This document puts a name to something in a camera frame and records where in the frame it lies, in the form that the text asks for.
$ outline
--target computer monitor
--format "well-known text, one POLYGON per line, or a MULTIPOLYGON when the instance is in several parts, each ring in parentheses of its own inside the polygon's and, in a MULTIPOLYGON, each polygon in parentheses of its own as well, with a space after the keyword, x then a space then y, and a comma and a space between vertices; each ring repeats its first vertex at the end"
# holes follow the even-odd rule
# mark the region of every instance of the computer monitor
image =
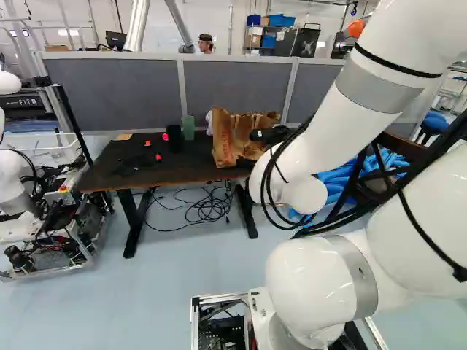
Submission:
POLYGON ((126 34, 117 33, 115 31, 106 31, 105 39, 107 40, 107 45, 112 49, 115 47, 118 51, 123 51, 123 45, 126 41, 126 34))

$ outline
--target blue chair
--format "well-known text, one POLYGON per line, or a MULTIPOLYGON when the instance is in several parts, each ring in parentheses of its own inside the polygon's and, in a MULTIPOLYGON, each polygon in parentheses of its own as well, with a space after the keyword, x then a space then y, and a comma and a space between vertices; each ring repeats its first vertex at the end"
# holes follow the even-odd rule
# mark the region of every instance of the blue chair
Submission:
POLYGON ((422 136, 425 135, 421 142, 421 144, 425 145, 432 136, 438 136, 440 133, 445 132, 448 127, 449 123, 446 121, 444 115, 435 111, 429 111, 420 126, 420 132, 418 133, 415 142, 418 143, 422 136))

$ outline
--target gray partition panel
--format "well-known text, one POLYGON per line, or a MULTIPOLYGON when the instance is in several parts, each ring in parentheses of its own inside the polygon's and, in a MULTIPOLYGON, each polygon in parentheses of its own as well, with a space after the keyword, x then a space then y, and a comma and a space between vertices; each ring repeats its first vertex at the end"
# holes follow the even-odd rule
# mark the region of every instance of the gray partition panel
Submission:
POLYGON ((188 114, 196 125, 219 106, 232 113, 282 113, 292 63, 185 61, 188 114))
POLYGON ((287 123, 302 123, 314 114, 342 66, 299 64, 287 123))
POLYGON ((165 128, 180 123, 176 61, 45 60, 83 131, 165 128))

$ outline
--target blue bin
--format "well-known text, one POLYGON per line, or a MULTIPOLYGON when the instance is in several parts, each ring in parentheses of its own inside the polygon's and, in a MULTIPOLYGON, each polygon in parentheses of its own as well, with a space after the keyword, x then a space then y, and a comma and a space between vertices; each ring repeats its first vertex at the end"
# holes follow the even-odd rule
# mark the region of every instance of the blue bin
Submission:
POLYGON ((249 15, 247 17, 247 26, 259 26, 261 24, 261 15, 249 15))
POLYGON ((278 15, 269 15, 268 17, 270 27, 282 27, 282 18, 284 14, 279 13, 278 15))
POLYGON ((261 46, 276 47, 276 37, 270 35, 263 35, 263 39, 261 40, 261 46))
POLYGON ((295 19, 295 17, 284 16, 282 18, 282 27, 293 27, 293 25, 295 24, 295 19))
POLYGON ((278 15, 269 15, 269 26, 271 27, 293 27, 295 17, 284 16, 283 13, 278 15))

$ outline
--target orange object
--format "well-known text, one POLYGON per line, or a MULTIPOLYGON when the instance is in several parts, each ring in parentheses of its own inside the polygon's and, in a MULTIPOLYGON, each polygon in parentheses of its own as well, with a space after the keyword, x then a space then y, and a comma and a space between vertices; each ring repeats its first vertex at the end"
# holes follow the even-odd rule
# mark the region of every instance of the orange object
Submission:
POLYGON ((358 39, 360 38, 363 29, 365 29, 365 25, 366 23, 364 20, 356 20, 355 22, 350 23, 350 25, 347 27, 347 30, 351 36, 358 39))

